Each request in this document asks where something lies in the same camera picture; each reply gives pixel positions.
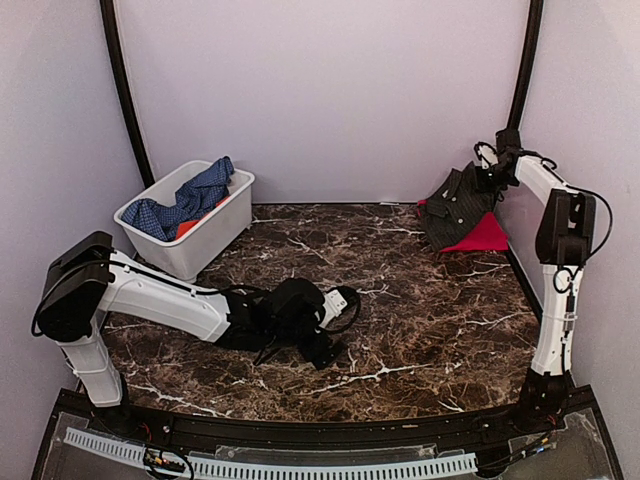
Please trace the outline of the black striped garment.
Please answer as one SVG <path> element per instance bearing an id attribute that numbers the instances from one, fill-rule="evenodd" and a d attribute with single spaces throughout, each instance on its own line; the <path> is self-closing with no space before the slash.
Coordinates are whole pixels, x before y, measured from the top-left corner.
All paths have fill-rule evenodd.
<path id="1" fill-rule="evenodd" d="M 452 169 L 443 184 L 419 203 L 421 226 L 434 250 L 457 245 L 494 210 L 498 196 L 483 177 L 482 169 L 469 162 L 462 170 Z"/>

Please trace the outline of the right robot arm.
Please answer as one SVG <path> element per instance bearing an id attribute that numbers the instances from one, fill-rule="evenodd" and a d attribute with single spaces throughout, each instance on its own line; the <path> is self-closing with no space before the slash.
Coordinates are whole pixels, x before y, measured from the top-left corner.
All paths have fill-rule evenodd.
<path id="1" fill-rule="evenodd" d="M 480 142 L 475 154 L 492 186 L 504 190 L 523 185 L 544 206 L 535 238 L 544 298 L 531 370 L 540 377 L 559 377 L 571 368 L 580 284 L 587 261 L 601 249 L 593 245 L 595 213 L 597 203 L 605 199 L 569 184 L 553 161 L 537 153 L 509 149 L 498 154 Z"/>

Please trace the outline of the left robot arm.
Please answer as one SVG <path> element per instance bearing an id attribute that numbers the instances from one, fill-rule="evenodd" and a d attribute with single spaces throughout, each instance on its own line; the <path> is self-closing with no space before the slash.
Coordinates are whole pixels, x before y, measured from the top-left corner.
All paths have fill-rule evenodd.
<path id="1" fill-rule="evenodd" d="M 343 314 L 358 315 L 359 293 L 347 286 L 322 292 L 304 278 L 271 290 L 248 285 L 207 289 L 172 278 L 131 259 L 96 231 L 52 262 L 31 323 L 63 351 L 91 404 L 120 436 L 141 427 L 140 412 L 125 399 L 126 383 L 101 337 L 97 316 L 132 315 L 234 351 L 255 352 L 258 364 L 294 347 L 321 370 L 342 352 L 332 327 Z"/>

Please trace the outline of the red t-shirt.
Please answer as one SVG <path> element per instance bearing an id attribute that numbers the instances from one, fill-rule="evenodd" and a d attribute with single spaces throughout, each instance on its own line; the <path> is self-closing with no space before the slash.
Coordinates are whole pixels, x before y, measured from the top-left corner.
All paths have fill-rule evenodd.
<path id="1" fill-rule="evenodd" d="M 436 252 L 508 250 L 508 236 L 492 212 L 472 225 L 452 215 L 446 206 L 436 205 L 433 210 L 427 200 L 419 201 L 417 210 L 426 242 Z"/>

